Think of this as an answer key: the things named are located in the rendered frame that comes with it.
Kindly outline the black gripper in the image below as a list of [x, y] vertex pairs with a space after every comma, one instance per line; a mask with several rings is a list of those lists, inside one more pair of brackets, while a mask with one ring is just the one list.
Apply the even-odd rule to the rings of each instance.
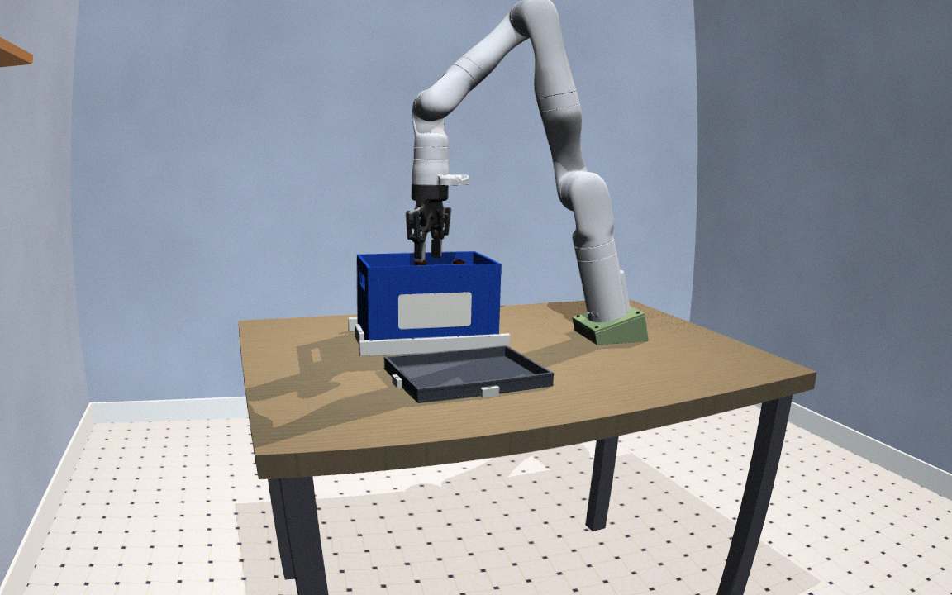
[[412, 184], [412, 200], [416, 201], [416, 207], [413, 211], [407, 211], [407, 239], [413, 241], [415, 261], [426, 261], [426, 235], [430, 231], [433, 238], [431, 257], [439, 259], [442, 256], [442, 240], [445, 235], [449, 235], [452, 214], [452, 208], [443, 207], [442, 203], [447, 200], [447, 191], [447, 185]]

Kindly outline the blue crate with dividers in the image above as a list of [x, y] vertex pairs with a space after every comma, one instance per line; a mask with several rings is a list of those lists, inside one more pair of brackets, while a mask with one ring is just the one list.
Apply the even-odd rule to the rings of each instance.
[[413, 253], [358, 254], [365, 341], [494, 335], [499, 321], [497, 283], [476, 251], [426, 252], [426, 266], [415, 266]]

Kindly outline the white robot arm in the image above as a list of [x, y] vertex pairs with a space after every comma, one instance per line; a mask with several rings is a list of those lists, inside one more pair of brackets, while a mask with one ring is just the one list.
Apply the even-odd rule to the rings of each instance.
[[584, 163], [582, 110], [565, 54], [558, 10], [550, 0], [521, 0], [513, 5], [490, 35], [413, 99], [412, 184], [469, 184], [467, 174], [449, 174], [445, 117], [487, 78], [509, 50], [529, 38], [534, 50], [534, 94], [550, 145], [559, 200], [574, 212], [577, 223], [572, 241], [587, 316], [589, 321], [621, 319], [631, 308], [613, 241], [611, 196], [604, 180], [587, 172]]

